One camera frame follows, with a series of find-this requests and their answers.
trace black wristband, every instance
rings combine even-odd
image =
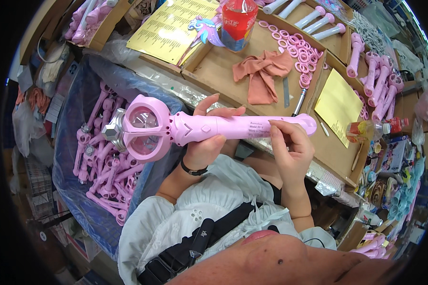
[[[181,159],[181,167],[183,168],[183,170],[184,170],[185,172],[187,172],[188,174],[193,175],[193,176],[200,176],[200,175],[202,175],[203,173],[208,172],[208,167],[205,167],[205,168],[200,169],[200,170],[192,170],[192,169],[188,169],[188,168],[187,168],[187,166],[185,166],[185,164],[184,164],[184,158],[183,158],[183,159]]]

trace person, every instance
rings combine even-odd
[[[207,112],[218,99],[218,94],[207,97],[194,115],[244,114],[244,106]],[[392,265],[388,260],[338,252],[335,240],[314,227],[304,186],[314,147],[300,125],[276,120],[270,124],[274,159],[255,151],[243,162],[236,161],[239,140],[226,141],[222,135],[188,144],[183,164],[194,171],[208,167],[208,172],[193,176],[179,164],[156,195],[145,199],[129,217],[118,256],[125,284],[137,284],[137,274],[151,259],[190,237],[204,219],[216,221],[243,202],[251,202],[255,211],[169,285],[367,284],[359,276],[367,271],[379,277]],[[269,230],[270,225],[278,232]]]

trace lips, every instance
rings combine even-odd
[[[275,235],[275,234],[279,234],[279,233],[277,233],[277,232],[275,232],[275,231],[268,230],[268,229],[265,229],[265,230],[263,230],[263,231],[257,231],[257,232],[255,232],[255,233],[251,234],[250,236],[248,236],[248,237],[247,237],[247,238],[246,238],[246,239],[241,243],[241,245],[244,245],[244,244],[246,244],[246,243],[250,243],[251,241],[254,241],[254,240],[259,239],[259,238],[263,238],[263,237],[268,236],[268,235]]]

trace blue plastic crate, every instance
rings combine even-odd
[[[156,83],[101,57],[84,56],[79,65],[57,125],[52,180],[75,219],[103,251],[117,261],[122,227],[117,224],[113,215],[86,197],[85,193],[92,182],[88,181],[87,185],[81,185],[78,178],[73,175],[78,148],[76,131],[93,110],[100,95],[101,78],[117,94],[128,100],[137,94],[146,94],[162,100],[171,114],[181,111],[184,105]],[[181,150],[181,147],[173,145],[162,159],[144,165],[127,217],[141,201],[156,193],[173,168]]]

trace unicorn ornament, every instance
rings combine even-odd
[[[188,30],[195,29],[198,31],[197,38],[200,38],[204,44],[206,43],[206,40],[208,40],[217,47],[225,47],[219,39],[216,23],[214,23],[214,21],[202,18],[201,16],[196,16],[195,19],[189,22],[187,28]]]

